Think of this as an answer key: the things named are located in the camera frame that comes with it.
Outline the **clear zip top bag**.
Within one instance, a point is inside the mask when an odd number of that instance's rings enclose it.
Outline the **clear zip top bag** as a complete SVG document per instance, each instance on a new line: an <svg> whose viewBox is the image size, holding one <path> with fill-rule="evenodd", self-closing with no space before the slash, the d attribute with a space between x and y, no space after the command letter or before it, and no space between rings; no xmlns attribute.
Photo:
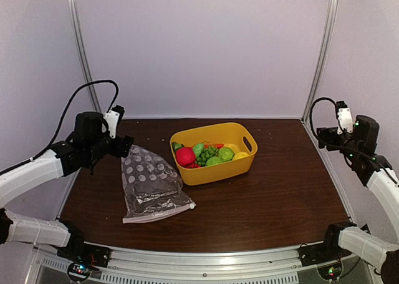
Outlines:
<svg viewBox="0 0 399 284"><path fill-rule="evenodd" d="M161 156L133 145L121 161L124 224L155 222L196 208L183 191L181 177Z"/></svg>

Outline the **red toy pepper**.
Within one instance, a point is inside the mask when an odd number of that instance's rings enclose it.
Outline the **red toy pepper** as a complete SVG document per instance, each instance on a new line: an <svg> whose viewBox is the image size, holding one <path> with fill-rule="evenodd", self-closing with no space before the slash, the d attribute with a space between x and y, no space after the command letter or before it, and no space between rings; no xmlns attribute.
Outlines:
<svg viewBox="0 0 399 284"><path fill-rule="evenodd" d="M175 152L176 161L182 167L186 167L196 161L196 156L191 147L182 147Z"/></svg>

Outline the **green toy grapes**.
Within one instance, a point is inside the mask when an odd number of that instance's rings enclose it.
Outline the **green toy grapes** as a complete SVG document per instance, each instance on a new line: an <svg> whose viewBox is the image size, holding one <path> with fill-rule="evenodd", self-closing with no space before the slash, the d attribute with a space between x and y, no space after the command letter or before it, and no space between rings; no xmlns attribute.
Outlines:
<svg viewBox="0 0 399 284"><path fill-rule="evenodd" d="M196 164L204 167L206 166L207 161L212 157L218 156L218 149L213 146L208 146L206 149L202 151L196 158Z"/></svg>

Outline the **orange toy carrot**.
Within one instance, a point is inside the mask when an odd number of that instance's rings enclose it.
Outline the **orange toy carrot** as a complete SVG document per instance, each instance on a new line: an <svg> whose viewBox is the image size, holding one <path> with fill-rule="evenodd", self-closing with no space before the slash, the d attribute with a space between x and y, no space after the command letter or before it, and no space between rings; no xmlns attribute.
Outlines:
<svg viewBox="0 0 399 284"><path fill-rule="evenodd" d="M205 149L208 149L208 148L216 148L216 149L220 149L220 148L222 148L222 147L224 147L224 144L206 144L205 146L204 146L204 148Z"/></svg>

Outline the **light green toy squash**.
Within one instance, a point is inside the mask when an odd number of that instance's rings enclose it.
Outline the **light green toy squash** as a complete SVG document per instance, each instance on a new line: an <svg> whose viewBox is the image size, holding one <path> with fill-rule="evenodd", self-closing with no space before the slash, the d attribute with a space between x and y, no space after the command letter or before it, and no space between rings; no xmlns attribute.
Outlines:
<svg viewBox="0 0 399 284"><path fill-rule="evenodd" d="M234 156L235 156L235 153L234 153L233 149L231 149L229 147L222 147L218 150L218 158L222 162L229 162L229 161L233 160Z"/></svg>

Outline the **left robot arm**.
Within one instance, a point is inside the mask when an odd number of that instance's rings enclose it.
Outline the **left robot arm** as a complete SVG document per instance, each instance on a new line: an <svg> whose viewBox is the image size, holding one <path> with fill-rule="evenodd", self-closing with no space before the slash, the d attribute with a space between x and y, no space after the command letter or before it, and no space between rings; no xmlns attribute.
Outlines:
<svg viewBox="0 0 399 284"><path fill-rule="evenodd" d="M73 262L90 256L84 234L71 222L46 221L6 210L20 195L51 180L66 177L80 169L94 170L107 155L127 157L133 137L119 137L117 127L124 115L116 105L108 112L83 112L75 119L67 140L50 144L43 154L1 172L1 243L23 242L50 245Z"/></svg>

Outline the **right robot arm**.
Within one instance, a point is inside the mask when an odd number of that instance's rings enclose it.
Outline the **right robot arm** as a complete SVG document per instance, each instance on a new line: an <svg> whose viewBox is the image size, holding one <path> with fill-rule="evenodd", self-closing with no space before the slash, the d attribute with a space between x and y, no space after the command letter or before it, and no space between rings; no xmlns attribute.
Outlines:
<svg viewBox="0 0 399 284"><path fill-rule="evenodd" d="M347 250L374 267L383 283L398 283L398 173L376 154L379 124L371 117L337 115L336 127L316 130L349 222L333 224L320 245L324 259Z"/></svg>

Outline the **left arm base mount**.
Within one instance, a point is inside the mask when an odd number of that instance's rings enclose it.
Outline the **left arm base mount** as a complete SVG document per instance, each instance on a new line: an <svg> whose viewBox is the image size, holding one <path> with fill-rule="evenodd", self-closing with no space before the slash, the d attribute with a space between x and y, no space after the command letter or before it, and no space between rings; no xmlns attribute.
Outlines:
<svg viewBox="0 0 399 284"><path fill-rule="evenodd" d="M83 251L80 255L75 255L74 252L67 247L54 247L57 250L57 255L66 258L75 263L81 263L90 267L108 267L111 249L108 247L101 247L84 243Z"/></svg>

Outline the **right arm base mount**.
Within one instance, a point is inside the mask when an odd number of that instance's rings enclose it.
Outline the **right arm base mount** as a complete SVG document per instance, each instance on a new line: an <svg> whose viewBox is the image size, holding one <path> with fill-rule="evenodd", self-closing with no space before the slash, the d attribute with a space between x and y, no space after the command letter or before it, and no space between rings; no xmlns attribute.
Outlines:
<svg viewBox="0 0 399 284"><path fill-rule="evenodd" d="M313 245L302 244L297 249L303 267L340 260L352 253L340 247L328 246L324 242Z"/></svg>

